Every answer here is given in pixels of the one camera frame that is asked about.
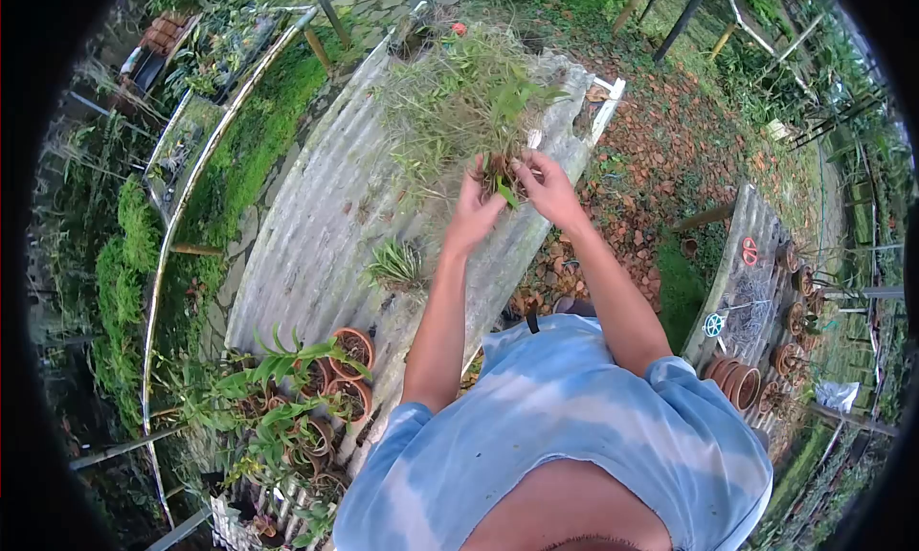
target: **scissors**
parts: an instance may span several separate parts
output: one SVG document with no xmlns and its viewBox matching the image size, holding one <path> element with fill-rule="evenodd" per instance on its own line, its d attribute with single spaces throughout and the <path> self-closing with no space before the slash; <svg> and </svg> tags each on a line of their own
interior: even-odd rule
<svg viewBox="0 0 919 551">
<path fill-rule="evenodd" d="M 743 247 L 743 263 L 748 266 L 752 266 L 756 263 L 756 242 L 752 241 L 752 237 L 747 236 L 743 239 L 741 245 Z"/>
</svg>

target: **person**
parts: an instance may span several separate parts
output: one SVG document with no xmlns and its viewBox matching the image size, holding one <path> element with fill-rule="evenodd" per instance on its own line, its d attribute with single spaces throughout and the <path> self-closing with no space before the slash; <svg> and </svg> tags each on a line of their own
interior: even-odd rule
<svg viewBox="0 0 919 551">
<path fill-rule="evenodd" d="M 457 399 L 466 262 L 505 204 L 483 202 L 467 173 L 402 403 L 341 502 L 336 548 L 737 548 L 771 492 L 763 445 L 714 382 L 672 355 L 564 170 L 521 156 L 517 177 L 571 239 L 596 318 L 557 313 L 537 333 L 522 322 L 489 334 L 478 382 Z"/>
</svg>

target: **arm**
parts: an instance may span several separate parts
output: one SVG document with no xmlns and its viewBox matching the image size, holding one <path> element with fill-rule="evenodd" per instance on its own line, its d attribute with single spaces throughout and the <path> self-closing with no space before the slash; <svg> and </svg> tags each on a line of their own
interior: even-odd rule
<svg viewBox="0 0 919 551">
<path fill-rule="evenodd" d="M 482 169 L 482 157 L 476 157 Z M 417 401 L 441 411 L 460 391 L 466 336 L 466 260 L 492 229 L 507 200 L 500 194 L 481 201 L 482 187 L 470 173 L 463 178 L 453 219 L 444 236 L 434 282 L 405 364 L 402 403 Z"/>
<path fill-rule="evenodd" d="M 541 172 L 542 184 L 533 176 L 533 169 Z M 654 310 L 594 230 L 561 166 L 545 154 L 530 151 L 523 154 L 515 171 L 537 212 L 571 239 L 606 346 L 616 363 L 644 377 L 648 365 L 672 355 Z"/>
</svg>

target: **black strap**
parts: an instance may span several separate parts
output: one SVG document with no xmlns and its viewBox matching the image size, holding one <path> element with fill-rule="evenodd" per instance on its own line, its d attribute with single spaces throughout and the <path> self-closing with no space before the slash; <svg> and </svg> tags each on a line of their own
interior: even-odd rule
<svg viewBox="0 0 919 551">
<path fill-rule="evenodd" d="M 527 310 L 527 326 L 530 333 L 539 333 L 539 326 L 536 324 L 536 302 L 530 304 Z"/>
</svg>

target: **t-shirt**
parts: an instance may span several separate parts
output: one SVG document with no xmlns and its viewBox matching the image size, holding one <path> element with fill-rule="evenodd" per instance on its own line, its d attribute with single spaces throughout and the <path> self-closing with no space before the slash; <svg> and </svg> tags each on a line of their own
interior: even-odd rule
<svg viewBox="0 0 919 551">
<path fill-rule="evenodd" d="M 482 346 L 466 395 L 437 415 L 392 411 L 339 507 L 339 551 L 459 549 L 528 471 L 559 458 L 602 467 L 657 513 L 674 549 L 736 549 L 763 515 L 762 444 L 682 359 L 638 377 L 614 364 L 595 318 L 567 314 Z"/>
</svg>

